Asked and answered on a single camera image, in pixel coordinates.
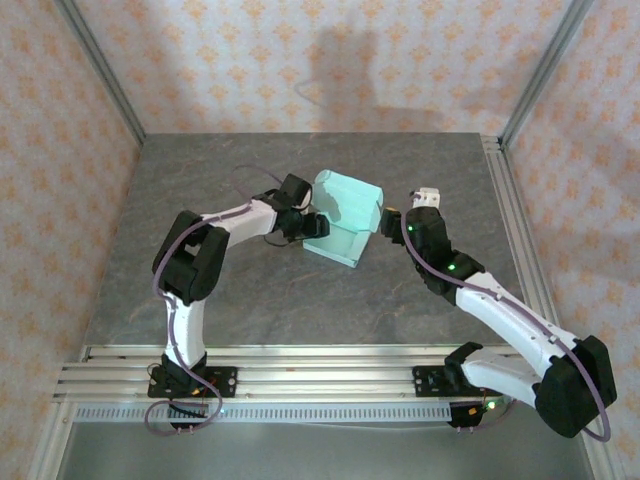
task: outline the mint green object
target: mint green object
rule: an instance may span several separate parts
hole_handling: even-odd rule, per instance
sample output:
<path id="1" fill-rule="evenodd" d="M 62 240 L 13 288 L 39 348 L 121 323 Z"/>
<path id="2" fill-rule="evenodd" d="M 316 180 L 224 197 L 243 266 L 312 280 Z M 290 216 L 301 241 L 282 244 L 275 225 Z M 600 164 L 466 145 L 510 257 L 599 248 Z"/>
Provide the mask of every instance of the mint green object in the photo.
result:
<path id="1" fill-rule="evenodd" d="M 329 219 L 330 234 L 303 242 L 305 250 L 355 268 L 369 237 L 378 230 L 380 187 L 323 170 L 313 184 L 311 204 Z"/>

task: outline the wall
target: wall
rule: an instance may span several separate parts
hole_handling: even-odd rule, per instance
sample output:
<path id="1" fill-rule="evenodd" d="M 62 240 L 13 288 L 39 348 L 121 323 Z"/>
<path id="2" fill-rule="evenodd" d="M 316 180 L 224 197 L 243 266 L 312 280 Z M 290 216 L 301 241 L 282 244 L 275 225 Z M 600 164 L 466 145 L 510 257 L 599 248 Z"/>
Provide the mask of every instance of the wall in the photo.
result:
<path id="1" fill-rule="evenodd" d="M 0 2 L 0 478 L 77 358 L 138 148 L 51 0 Z"/>
<path id="2" fill-rule="evenodd" d="M 497 135 L 569 1 L 78 4 L 150 133 Z"/>
<path id="3" fill-rule="evenodd" d="M 610 349 L 640 478 L 640 6 L 595 2 L 512 149 L 563 324 Z"/>

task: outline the gray tabletop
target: gray tabletop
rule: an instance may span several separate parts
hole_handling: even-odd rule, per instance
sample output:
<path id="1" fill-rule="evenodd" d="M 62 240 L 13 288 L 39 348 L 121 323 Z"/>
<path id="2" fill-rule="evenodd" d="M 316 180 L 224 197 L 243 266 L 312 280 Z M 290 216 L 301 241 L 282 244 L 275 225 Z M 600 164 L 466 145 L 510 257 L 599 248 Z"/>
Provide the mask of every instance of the gray tabletop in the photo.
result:
<path id="1" fill-rule="evenodd" d="M 215 213 L 244 202 L 236 165 L 313 182 L 324 169 L 382 187 L 385 206 L 405 209 L 409 192 L 440 189 L 454 246 L 521 297 L 516 270 L 476 134 L 153 135 L 142 149 L 86 343 L 166 342 L 163 303 L 151 293 L 151 263 L 176 215 Z M 273 180 L 237 175 L 260 193 Z M 502 343 L 481 322 L 429 292 L 405 250 L 373 235 L 356 269 L 253 238 L 227 252 L 205 309 L 208 345 Z"/>

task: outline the purple cable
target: purple cable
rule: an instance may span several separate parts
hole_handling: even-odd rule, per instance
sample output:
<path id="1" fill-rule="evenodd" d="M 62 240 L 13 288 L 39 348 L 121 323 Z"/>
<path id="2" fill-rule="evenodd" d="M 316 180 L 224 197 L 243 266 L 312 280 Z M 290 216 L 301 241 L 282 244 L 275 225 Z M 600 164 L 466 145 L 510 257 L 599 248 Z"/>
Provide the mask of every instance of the purple cable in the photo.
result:
<path id="1" fill-rule="evenodd" d="M 607 412 L 606 412 L 606 409 L 605 409 L 605 406 L 604 406 L 604 402 L 602 401 L 602 397 L 600 396 L 600 393 L 598 392 L 598 389 L 596 388 L 595 384 L 593 383 L 593 379 L 589 375 L 589 372 L 587 372 L 587 369 L 584 367 L 584 365 L 578 359 L 578 357 L 576 357 L 575 353 L 573 353 L 571 351 L 571 349 L 564 342 L 562 342 L 560 339 L 556 338 L 555 340 L 552 340 L 553 333 L 551 332 L 551 330 L 549 330 L 535 316 L 533 316 L 531 313 L 529 313 L 525 308 L 523 308 L 518 303 L 516 303 L 516 302 L 514 302 L 514 301 L 512 301 L 512 300 L 510 300 L 510 299 L 508 299 L 506 297 L 500 297 L 498 295 L 498 293 L 496 293 L 493 290 L 490 290 L 488 288 L 478 287 L 478 286 L 473 285 L 471 283 L 467 283 L 467 282 L 464 282 L 462 280 L 458 280 L 457 278 L 450 277 L 449 275 L 445 275 L 444 273 L 441 273 L 441 272 L 437 271 L 435 268 L 433 268 L 431 265 L 429 265 L 427 262 L 425 262 L 422 259 L 422 257 L 420 257 L 420 254 L 418 254 L 418 252 L 416 251 L 415 247 L 411 243 L 411 238 L 409 237 L 409 232 L 407 230 L 407 214 L 406 213 L 403 213 L 402 216 L 400 217 L 400 226 L 401 226 L 401 230 L 402 230 L 402 237 L 404 238 L 404 242 L 407 245 L 407 249 L 409 250 L 409 253 L 411 253 L 411 256 L 413 256 L 413 258 L 427 272 L 429 272 L 432 275 L 435 275 L 438 278 L 441 278 L 442 280 L 445 280 L 445 281 L 450 282 L 450 283 L 452 283 L 454 285 L 457 285 L 458 287 L 468 288 L 470 290 L 473 290 L 473 291 L 476 291 L 476 292 L 479 292 L 479 293 L 483 293 L 485 295 L 490 296 L 491 298 L 493 298 L 494 300 L 496 300 L 498 302 L 505 303 L 506 305 L 508 305 L 512 309 L 520 312 L 536 328 L 538 328 L 542 333 L 544 333 L 544 335 L 546 335 L 549 338 L 550 342 L 552 342 L 552 343 L 558 345 L 558 347 L 560 347 L 560 349 L 575 364 L 576 368 L 580 372 L 580 375 L 582 376 L 582 378 L 586 382 L 587 387 L 589 388 L 589 391 L 591 392 L 591 395 L 593 396 L 593 399 L 596 402 L 596 406 L 598 407 L 598 413 L 600 414 L 600 417 L 602 418 L 602 429 L 604 430 L 602 435 L 598 435 L 597 433 L 592 432 L 591 430 L 589 430 L 586 427 L 584 429 L 584 432 L 587 435 L 589 435 L 591 438 L 593 438 L 594 440 L 597 440 L 599 442 L 608 442 L 611 439 L 611 425 L 609 423 L 609 416 L 607 415 Z"/>

